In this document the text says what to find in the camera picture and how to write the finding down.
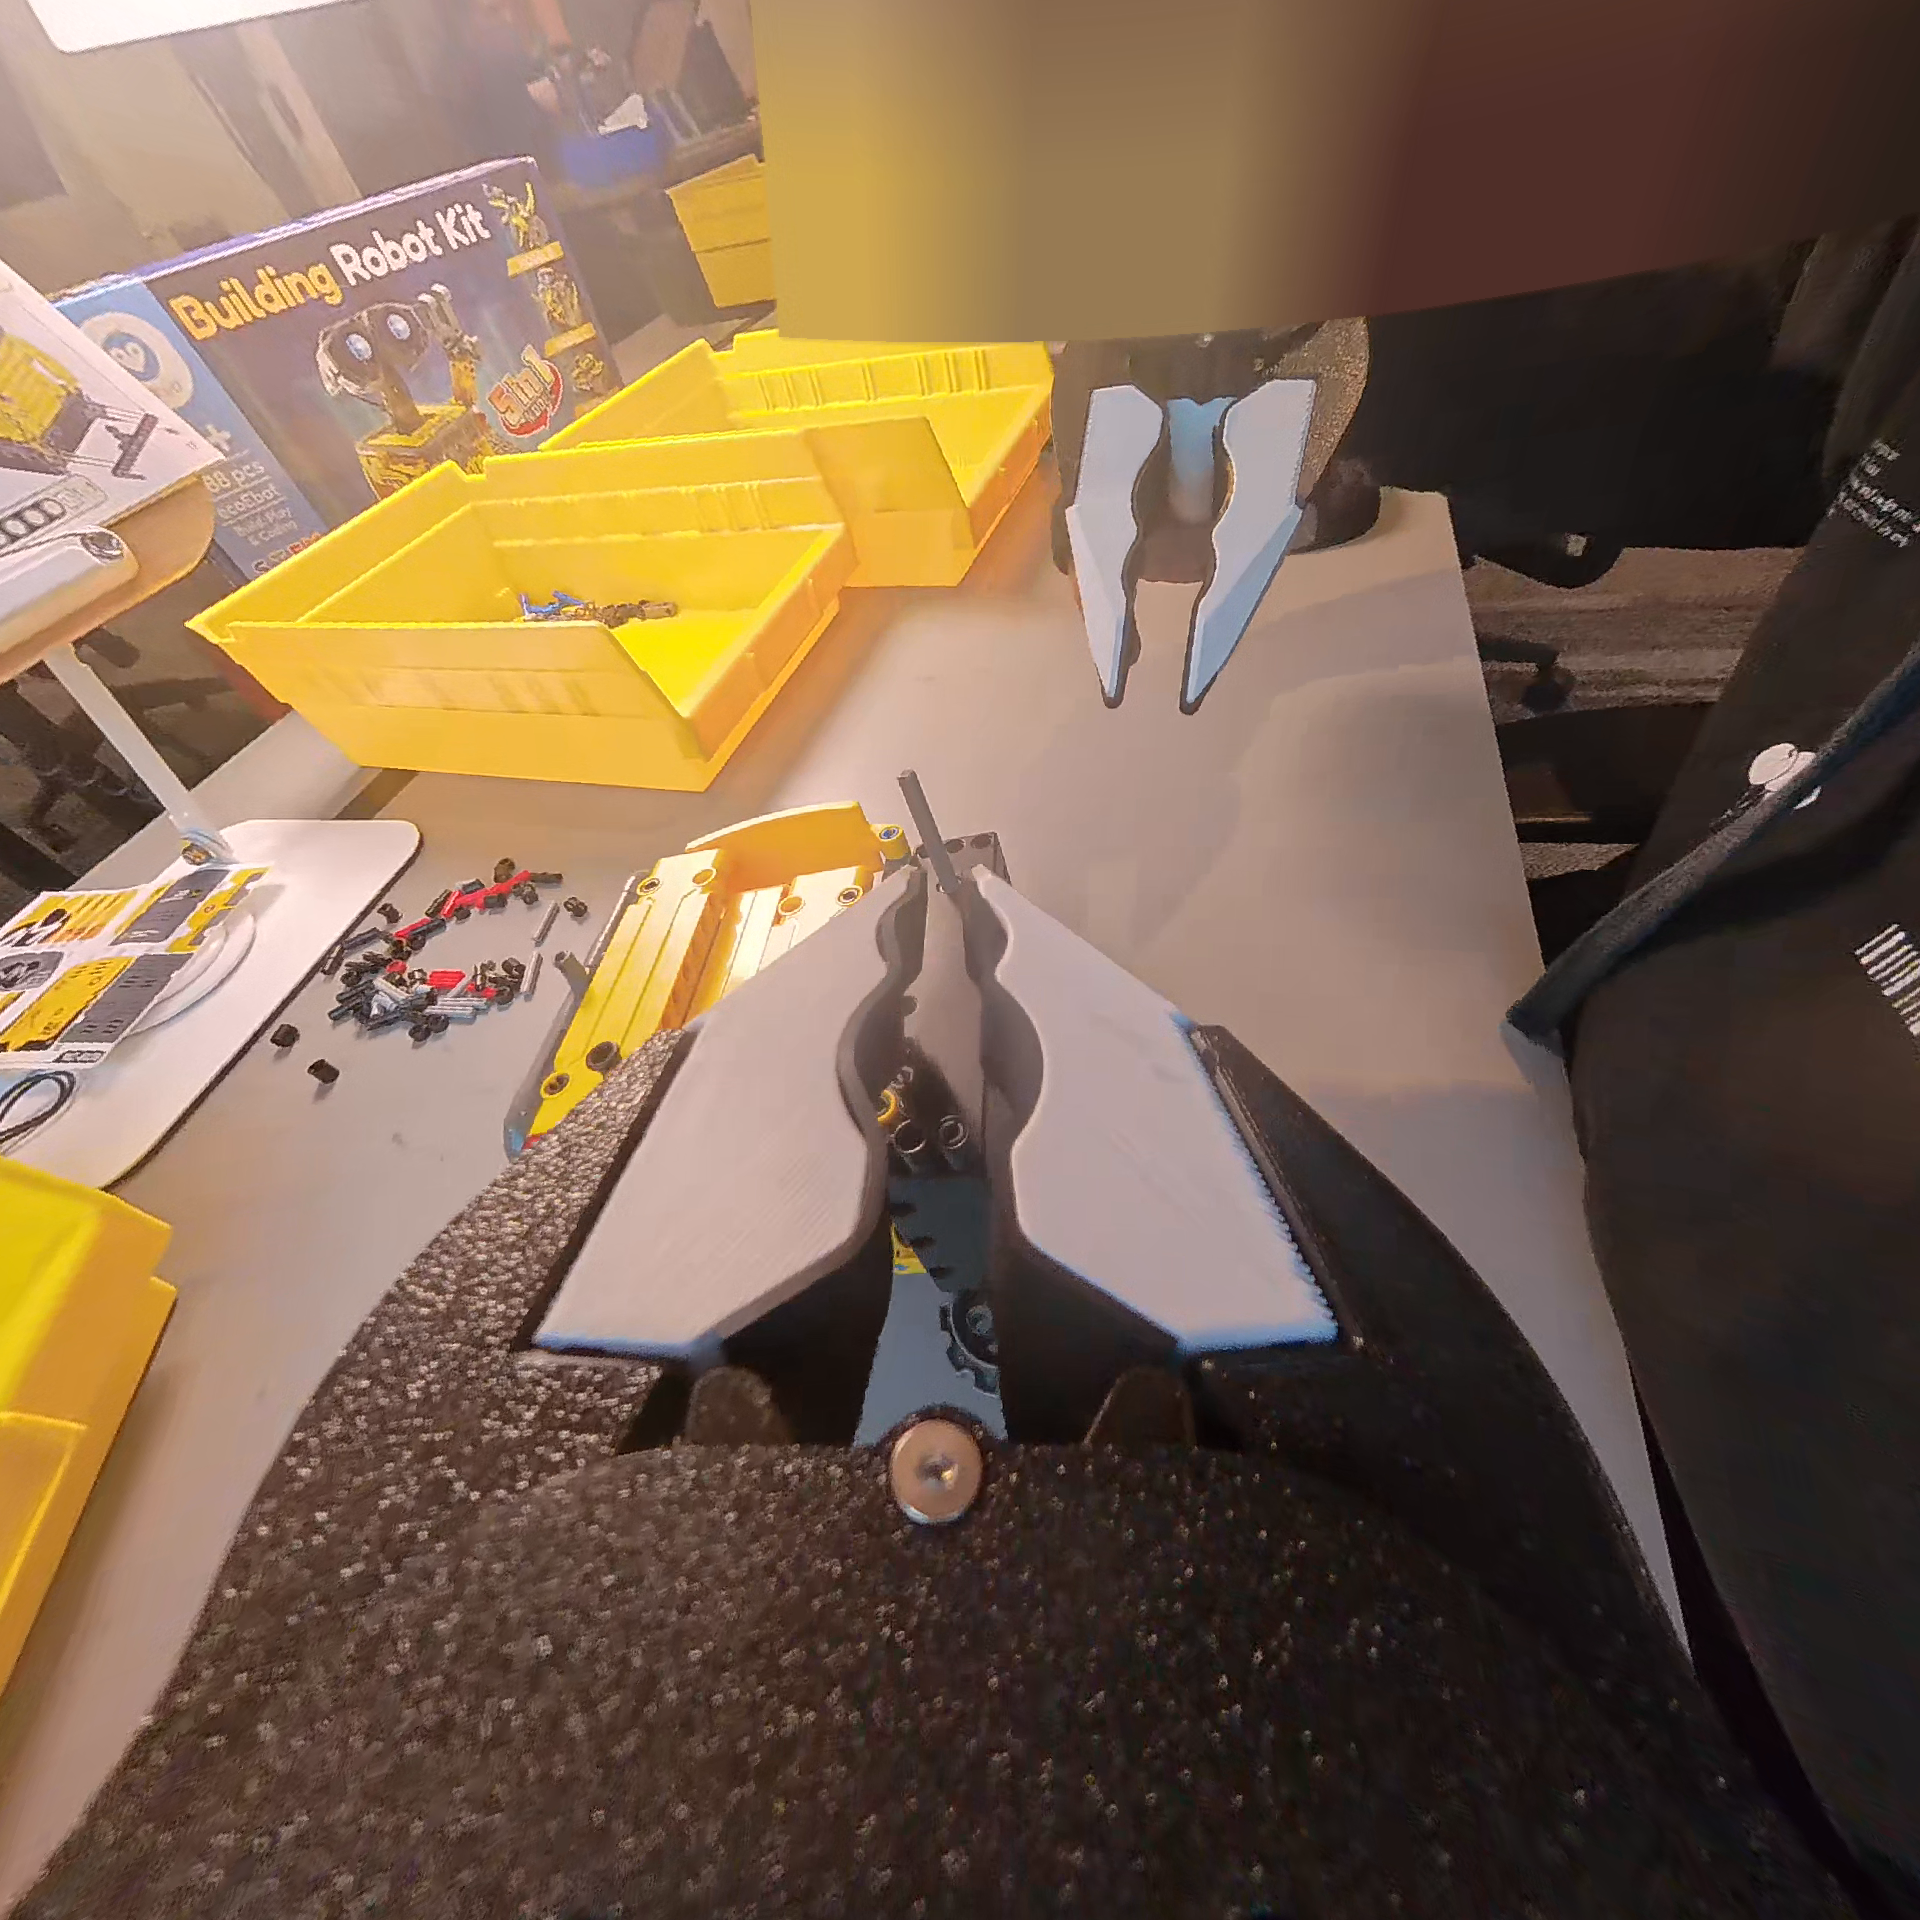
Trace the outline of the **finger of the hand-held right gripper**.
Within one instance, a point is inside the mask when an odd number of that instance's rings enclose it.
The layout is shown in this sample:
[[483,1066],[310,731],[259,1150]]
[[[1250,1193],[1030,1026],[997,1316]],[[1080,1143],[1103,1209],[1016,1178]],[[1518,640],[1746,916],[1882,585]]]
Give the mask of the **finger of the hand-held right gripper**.
[[1083,620],[1089,653],[1106,710],[1123,702],[1123,685],[1139,651],[1139,488],[1163,445],[1163,426],[1163,400],[1139,388],[1097,388],[1089,399],[1074,499],[1063,526],[1079,610]]
[[1232,399],[1212,429],[1223,488],[1207,575],[1188,615],[1182,713],[1195,713],[1223,678],[1294,543],[1314,405],[1314,377],[1270,380]]

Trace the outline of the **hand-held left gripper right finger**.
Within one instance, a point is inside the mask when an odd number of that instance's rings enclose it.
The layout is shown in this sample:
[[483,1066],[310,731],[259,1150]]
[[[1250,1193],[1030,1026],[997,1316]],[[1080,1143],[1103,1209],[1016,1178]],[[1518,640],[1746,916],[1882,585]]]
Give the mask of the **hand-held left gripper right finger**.
[[1193,1025],[1003,876],[969,886],[1006,1412],[1338,1343]]

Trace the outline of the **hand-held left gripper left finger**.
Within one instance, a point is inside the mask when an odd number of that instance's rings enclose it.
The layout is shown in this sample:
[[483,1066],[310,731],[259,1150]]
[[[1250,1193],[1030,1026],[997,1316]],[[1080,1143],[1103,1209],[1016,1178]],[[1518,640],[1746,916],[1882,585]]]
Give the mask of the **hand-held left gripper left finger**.
[[535,1348],[869,1400],[894,1292],[876,1113],[921,952],[927,879],[882,879],[694,1025]]

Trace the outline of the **yellow toy brick vehicle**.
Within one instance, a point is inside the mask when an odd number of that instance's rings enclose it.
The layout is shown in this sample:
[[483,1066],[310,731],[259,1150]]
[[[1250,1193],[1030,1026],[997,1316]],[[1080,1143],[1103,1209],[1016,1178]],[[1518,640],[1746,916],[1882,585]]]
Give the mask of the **yellow toy brick vehicle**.
[[[915,826],[876,826],[856,803],[794,808],[686,844],[631,876],[610,910],[600,958],[569,1020],[539,1104],[518,1097],[502,1124],[511,1157],[576,1113],[657,1036],[676,1036],[718,999],[859,903],[915,858]],[[952,1407],[1006,1436],[997,1351],[974,1372],[938,1330],[931,1287],[898,1277],[865,1379],[856,1438],[876,1438],[918,1407]]]

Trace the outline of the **black holed brick beam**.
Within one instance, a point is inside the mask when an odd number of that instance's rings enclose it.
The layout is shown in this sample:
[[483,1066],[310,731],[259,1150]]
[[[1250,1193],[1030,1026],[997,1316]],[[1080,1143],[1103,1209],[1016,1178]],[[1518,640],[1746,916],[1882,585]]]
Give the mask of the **black holed brick beam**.
[[974,1372],[993,1362],[988,1296],[993,1203],[982,1143],[981,995],[954,899],[927,881],[921,968],[903,995],[898,1113],[882,1124],[898,1277],[931,1287],[938,1330]]

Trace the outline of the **dark grey brick axle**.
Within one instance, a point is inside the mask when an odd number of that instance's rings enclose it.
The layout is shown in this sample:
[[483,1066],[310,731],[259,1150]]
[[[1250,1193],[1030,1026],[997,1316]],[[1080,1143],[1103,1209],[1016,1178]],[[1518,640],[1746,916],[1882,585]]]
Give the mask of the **dark grey brick axle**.
[[1006,858],[993,833],[947,835],[927,801],[921,776],[915,769],[899,769],[898,786],[918,835],[915,858],[947,899],[958,899],[982,872],[1006,879]]

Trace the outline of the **grey desk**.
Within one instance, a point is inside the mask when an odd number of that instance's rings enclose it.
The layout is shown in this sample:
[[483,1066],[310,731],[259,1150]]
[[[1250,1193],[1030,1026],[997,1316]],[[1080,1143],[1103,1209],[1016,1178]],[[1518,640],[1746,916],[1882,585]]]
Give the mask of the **grey desk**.
[[[1230,1026],[1453,1240],[1584,1421],[1675,1608],[1564,1075],[1499,1026],[1541,955],[1447,506],[1394,497],[1371,540],[1286,559],[1182,717],[1188,591],[1141,585],[1141,657],[1106,710],[1047,499],[1053,465],[958,591],[848,593],[700,796],[373,776],[282,720],[207,809],[410,822],[399,903],[518,855],[604,910],[710,827],[807,803],[898,822],[918,769],[947,835],[997,833],[1028,899]],[[177,1308],[5,1696],[5,1906],[149,1717],[300,1407],[499,1172],[552,1001],[547,980],[420,1051],[254,1044],[119,1186],[172,1227]]]

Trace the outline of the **yellow plastic bin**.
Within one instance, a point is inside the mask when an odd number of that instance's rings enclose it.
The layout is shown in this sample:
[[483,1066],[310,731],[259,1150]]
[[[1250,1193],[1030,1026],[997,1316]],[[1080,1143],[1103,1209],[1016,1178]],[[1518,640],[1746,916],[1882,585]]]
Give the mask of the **yellow plastic bin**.
[[[361,768],[700,793],[835,620],[853,534],[784,440],[436,465],[193,620]],[[518,627],[502,591],[672,597],[670,623]]]
[[1040,345],[839,345],[776,328],[692,345],[543,447],[717,437],[718,479],[784,440],[853,534],[853,585],[954,585],[1047,440]]
[[768,165],[725,161],[666,188],[686,246],[718,311],[776,300]]
[[149,1375],[170,1227],[5,1160],[5,1682]]

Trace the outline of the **pile of small brick pieces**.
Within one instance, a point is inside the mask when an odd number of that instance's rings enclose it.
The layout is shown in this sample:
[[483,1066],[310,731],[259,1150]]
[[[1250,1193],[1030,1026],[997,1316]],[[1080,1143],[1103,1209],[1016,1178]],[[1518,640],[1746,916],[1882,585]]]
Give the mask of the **pile of small brick pieces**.
[[420,910],[377,899],[242,1060],[336,1087],[357,1057],[433,1060],[499,1037],[519,1066],[518,1099],[531,1105],[600,958],[607,908],[512,858],[440,886]]

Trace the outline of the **white oval board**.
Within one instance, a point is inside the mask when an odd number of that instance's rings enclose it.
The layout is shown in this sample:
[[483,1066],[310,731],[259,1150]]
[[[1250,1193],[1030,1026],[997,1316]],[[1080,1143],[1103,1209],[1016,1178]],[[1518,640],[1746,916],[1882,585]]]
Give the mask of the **white oval board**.
[[87,1066],[77,1097],[8,1148],[8,1157],[93,1190],[128,1178],[412,864],[420,827],[383,816],[242,822],[226,827],[226,844],[242,864],[266,868],[251,898],[246,955],[220,958],[217,985],[196,1007]]

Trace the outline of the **pile of grey brick pieces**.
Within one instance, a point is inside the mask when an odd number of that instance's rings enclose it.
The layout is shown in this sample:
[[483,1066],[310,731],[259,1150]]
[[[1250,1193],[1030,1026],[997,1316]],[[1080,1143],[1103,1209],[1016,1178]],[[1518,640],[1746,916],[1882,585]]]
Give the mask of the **pile of grey brick pieces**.
[[518,623],[518,627],[646,627],[678,620],[683,609],[672,597],[594,597],[576,591],[502,591],[496,593],[477,620],[483,623]]

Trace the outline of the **building instruction booklet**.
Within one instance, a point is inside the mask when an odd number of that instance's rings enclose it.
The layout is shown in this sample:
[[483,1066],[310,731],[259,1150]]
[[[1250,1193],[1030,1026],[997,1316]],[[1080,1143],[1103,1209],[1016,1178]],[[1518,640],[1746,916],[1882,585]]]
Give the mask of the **building instruction booklet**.
[[185,1013],[254,949],[271,868],[188,868],[128,890],[60,890],[5,923],[5,1071],[99,1066]]

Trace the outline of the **dark printed cardboard box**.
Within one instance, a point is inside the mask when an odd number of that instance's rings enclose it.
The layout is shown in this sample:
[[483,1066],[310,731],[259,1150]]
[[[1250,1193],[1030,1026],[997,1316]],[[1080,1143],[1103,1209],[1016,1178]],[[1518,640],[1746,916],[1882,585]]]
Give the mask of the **dark printed cardboard box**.
[[618,390],[529,157],[54,303],[223,453],[208,559],[234,585],[440,464],[543,447]]

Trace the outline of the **open instruction booklet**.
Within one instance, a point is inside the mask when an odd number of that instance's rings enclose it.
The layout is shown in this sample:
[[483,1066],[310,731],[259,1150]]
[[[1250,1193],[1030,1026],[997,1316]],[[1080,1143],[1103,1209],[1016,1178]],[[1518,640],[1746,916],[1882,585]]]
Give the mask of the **open instruction booklet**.
[[220,453],[5,269],[5,553],[112,529]]

